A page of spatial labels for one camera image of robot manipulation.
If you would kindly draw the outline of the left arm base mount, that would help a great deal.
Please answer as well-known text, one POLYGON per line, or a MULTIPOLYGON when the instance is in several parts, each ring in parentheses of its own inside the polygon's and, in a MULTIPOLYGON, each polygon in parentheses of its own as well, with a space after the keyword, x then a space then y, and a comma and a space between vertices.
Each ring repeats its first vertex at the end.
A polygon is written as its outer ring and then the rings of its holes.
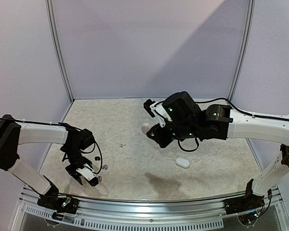
POLYGON ((76 214, 79 206, 79 199, 74 198, 71 195, 41 195, 37 201, 37 205, 55 210, 57 213, 76 214))

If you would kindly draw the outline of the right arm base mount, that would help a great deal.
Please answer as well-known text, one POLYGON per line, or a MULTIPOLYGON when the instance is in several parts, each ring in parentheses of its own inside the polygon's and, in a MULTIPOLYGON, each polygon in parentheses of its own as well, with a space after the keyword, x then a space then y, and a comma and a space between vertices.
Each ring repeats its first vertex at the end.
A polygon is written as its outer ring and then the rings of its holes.
POLYGON ((264 205, 264 196, 245 194, 223 201, 227 215, 250 211, 264 205))

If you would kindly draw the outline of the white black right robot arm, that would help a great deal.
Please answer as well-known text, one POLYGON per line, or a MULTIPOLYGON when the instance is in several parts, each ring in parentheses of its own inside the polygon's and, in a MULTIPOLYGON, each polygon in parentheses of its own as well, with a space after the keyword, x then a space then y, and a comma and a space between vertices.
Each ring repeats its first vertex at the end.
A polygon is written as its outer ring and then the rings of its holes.
POLYGON ((248 193, 240 198, 244 210, 251 209, 264 195, 289 173, 289 115, 270 115, 246 112, 232 103, 215 104, 201 110, 199 104, 186 92, 177 92, 163 101, 148 99, 144 109, 156 120, 146 131, 160 148, 166 148, 172 141, 179 143, 194 139, 226 140, 248 138, 280 143, 279 155, 256 179, 247 186, 248 193))

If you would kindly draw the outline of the white oval charging case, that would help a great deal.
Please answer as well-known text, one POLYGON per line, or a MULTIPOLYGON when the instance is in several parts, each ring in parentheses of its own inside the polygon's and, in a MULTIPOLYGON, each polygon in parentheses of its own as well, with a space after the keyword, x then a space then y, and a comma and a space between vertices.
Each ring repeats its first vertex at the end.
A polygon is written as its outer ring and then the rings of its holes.
POLYGON ((182 167, 182 168, 189 168, 190 167, 189 160, 182 158, 182 157, 177 157, 175 160, 175 163, 177 166, 182 167))

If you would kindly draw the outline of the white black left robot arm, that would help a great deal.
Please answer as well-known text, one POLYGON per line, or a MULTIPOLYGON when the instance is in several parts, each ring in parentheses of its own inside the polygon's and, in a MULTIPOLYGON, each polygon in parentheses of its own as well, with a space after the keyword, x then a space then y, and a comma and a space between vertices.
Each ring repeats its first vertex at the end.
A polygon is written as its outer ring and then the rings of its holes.
POLYGON ((7 171, 43 195, 44 202, 52 209, 62 205, 61 196, 51 191, 51 182, 19 154, 18 147, 27 144, 58 144, 69 161, 66 170, 82 184, 98 182, 92 162, 83 156, 83 151, 95 140, 90 131, 66 123, 45 123, 18 120, 11 115, 0 117, 0 169, 7 171))

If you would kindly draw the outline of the round white pink case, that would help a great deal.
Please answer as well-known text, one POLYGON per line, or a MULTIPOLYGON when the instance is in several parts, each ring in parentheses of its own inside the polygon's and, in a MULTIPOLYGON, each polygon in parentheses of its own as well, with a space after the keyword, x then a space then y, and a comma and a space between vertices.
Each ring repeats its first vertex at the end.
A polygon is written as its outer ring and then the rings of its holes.
POLYGON ((146 134, 151 129, 151 125, 149 123, 143 123, 141 125, 141 131, 143 134, 146 134))

